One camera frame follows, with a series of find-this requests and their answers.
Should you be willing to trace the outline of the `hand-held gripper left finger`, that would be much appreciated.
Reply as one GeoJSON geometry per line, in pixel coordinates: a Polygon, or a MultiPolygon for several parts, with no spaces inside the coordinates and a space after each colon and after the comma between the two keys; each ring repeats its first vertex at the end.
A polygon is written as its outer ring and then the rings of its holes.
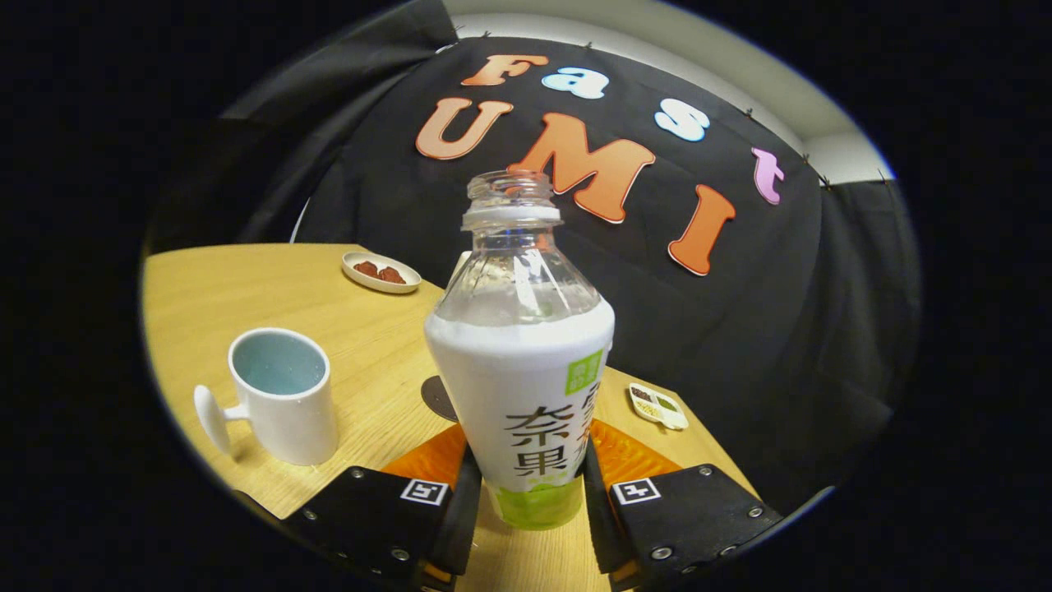
{"type": "Polygon", "coordinates": [[[384,469],[349,467],[284,520],[295,539],[390,591],[454,591],[482,477],[454,424],[384,469]]]}

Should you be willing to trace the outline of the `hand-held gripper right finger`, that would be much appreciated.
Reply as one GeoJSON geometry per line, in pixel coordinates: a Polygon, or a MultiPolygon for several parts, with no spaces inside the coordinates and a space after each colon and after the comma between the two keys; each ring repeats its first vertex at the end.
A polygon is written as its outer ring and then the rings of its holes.
{"type": "Polygon", "coordinates": [[[770,535],[782,515],[711,462],[680,467],[601,420],[584,498],[598,569],[612,591],[655,591],[770,535]]]}

